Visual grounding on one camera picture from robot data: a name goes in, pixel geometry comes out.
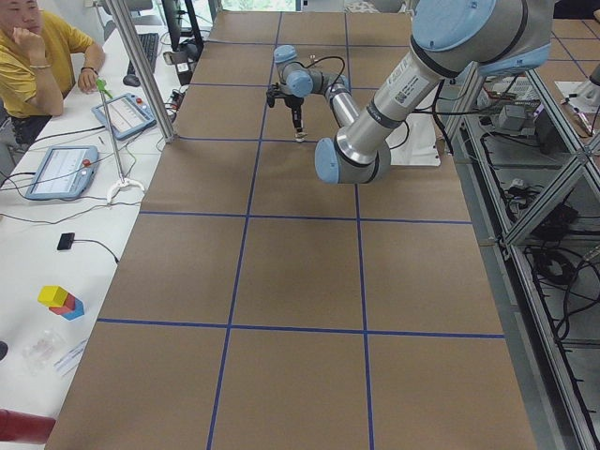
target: toy block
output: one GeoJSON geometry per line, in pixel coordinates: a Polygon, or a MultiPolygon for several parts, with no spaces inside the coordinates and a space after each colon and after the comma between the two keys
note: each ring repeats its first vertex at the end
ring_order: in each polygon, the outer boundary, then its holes
{"type": "Polygon", "coordinates": [[[76,298],[75,299],[75,309],[73,309],[73,312],[68,312],[67,314],[62,314],[61,317],[64,317],[68,321],[72,321],[73,319],[77,319],[78,317],[82,316],[83,313],[84,313],[83,303],[81,300],[76,298]]]}
{"type": "Polygon", "coordinates": [[[60,308],[67,300],[68,292],[60,286],[44,286],[37,300],[46,307],[60,308]]]}
{"type": "Polygon", "coordinates": [[[48,309],[52,311],[54,314],[58,314],[62,316],[63,314],[69,314],[69,312],[73,312],[75,310],[77,299],[71,295],[67,294],[67,300],[65,300],[65,304],[61,307],[49,307],[48,309]]]}

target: red cup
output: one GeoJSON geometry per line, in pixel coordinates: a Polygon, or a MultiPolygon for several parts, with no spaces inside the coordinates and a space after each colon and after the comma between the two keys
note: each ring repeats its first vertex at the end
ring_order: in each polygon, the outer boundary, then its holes
{"type": "Polygon", "coordinates": [[[0,442],[46,443],[55,423],[51,417],[0,410],[0,442]]]}

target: man's hand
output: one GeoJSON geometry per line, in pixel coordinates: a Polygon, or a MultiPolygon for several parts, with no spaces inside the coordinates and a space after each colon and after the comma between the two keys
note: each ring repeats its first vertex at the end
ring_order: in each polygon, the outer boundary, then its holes
{"type": "Polygon", "coordinates": [[[79,80],[77,81],[77,85],[85,94],[90,94],[96,91],[96,80],[98,79],[98,75],[91,68],[83,68],[82,73],[79,74],[79,80]]]}
{"type": "Polygon", "coordinates": [[[46,43],[40,35],[36,35],[26,28],[15,27],[12,31],[12,40],[27,55],[32,65],[46,61],[46,43]]]}

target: white desk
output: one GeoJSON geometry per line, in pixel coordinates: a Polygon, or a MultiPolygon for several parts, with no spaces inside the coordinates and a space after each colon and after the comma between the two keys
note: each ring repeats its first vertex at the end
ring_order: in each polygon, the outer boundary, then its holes
{"type": "MultiPolygon", "coordinates": [[[[159,32],[162,35],[164,30],[144,26],[139,27],[138,32],[159,32]]],[[[130,92],[145,99],[141,87],[124,86],[122,83],[128,57],[117,32],[107,40],[104,50],[107,57],[100,77],[107,81],[108,89],[115,96],[130,92]]],[[[162,60],[161,54],[166,50],[165,46],[158,49],[155,70],[155,79],[165,100],[173,89],[179,87],[174,68],[167,67],[162,60]]],[[[65,101],[64,115],[55,117],[40,137],[99,126],[90,111],[99,102],[98,93],[86,95],[77,87],[73,88],[65,101]]],[[[105,199],[110,186],[118,180],[111,140],[106,130],[50,138],[35,144],[14,173],[34,172],[50,145],[74,143],[93,144],[98,148],[99,158],[104,158],[83,196],[105,199]]],[[[160,131],[153,127],[128,147],[137,159],[131,169],[132,179],[149,186],[163,144],[160,131]]],[[[131,155],[121,151],[124,171],[134,163],[131,155]]],[[[26,185],[30,179],[25,176],[13,178],[19,185],[26,185]]],[[[11,187],[9,181],[4,185],[4,189],[11,187]]],[[[75,370],[61,378],[53,363],[89,337],[116,269],[113,257],[100,245],[74,243],[71,250],[59,252],[56,250],[58,239],[61,233],[75,232],[75,239],[98,240],[120,257],[138,215],[139,205],[119,203],[138,203],[142,197],[143,193],[138,188],[128,187],[114,197],[116,205],[108,208],[100,207],[106,204],[105,200],[81,198],[75,202],[30,202],[15,190],[0,191],[0,212],[29,220],[55,222],[94,206],[98,208],[55,225],[0,218],[0,340],[8,344],[7,357],[0,361],[0,408],[57,417],[75,370]],[[84,303],[85,314],[70,322],[51,313],[38,303],[38,294],[44,285],[62,286],[78,297],[84,303]],[[33,374],[25,364],[23,349],[36,343],[45,330],[53,330],[65,344],[52,355],[44,369],[33,374]]],[[[43,445],[0,442],[2,450],[27,448],[43,448],[43,445]]]]}

